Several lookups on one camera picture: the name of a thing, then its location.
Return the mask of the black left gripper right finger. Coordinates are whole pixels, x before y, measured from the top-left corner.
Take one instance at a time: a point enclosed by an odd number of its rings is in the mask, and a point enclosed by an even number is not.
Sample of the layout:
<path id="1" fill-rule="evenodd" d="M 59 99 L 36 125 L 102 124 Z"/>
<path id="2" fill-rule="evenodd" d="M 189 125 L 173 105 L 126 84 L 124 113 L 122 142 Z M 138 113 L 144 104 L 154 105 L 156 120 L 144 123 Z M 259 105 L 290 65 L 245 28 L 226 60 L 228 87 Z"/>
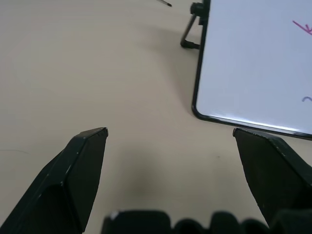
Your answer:
<path id="1" fill-rule="evenodd" d="M 246 181 L 271 225 L 281 210 L 312 210 L 312 166 L 282 138 L 265 132 L 235 128 Z"/>

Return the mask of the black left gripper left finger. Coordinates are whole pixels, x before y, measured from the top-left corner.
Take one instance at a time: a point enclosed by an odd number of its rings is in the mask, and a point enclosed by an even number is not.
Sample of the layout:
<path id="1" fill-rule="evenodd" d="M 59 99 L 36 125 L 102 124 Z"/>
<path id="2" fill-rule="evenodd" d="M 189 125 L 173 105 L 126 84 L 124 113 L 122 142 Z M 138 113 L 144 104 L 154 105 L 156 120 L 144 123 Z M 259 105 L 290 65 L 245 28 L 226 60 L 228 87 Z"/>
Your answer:
<path id="1" fill-rule="evenodd" d="M 36 176 L 0 234 L 82 234 L 98 192 L 107 128 L 74 136 Z"/>

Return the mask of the black-framed whiteboard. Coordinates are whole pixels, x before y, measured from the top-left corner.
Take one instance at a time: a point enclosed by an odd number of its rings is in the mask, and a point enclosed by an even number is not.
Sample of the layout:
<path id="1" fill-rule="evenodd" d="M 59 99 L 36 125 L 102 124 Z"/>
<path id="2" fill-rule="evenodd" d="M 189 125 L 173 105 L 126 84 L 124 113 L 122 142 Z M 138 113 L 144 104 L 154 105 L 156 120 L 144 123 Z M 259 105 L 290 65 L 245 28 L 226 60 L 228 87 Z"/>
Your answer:
<path id="1" fill-rule="evenodd" d="M 312 0 L 210 0 L 192 110 L 312 139 Z"/>

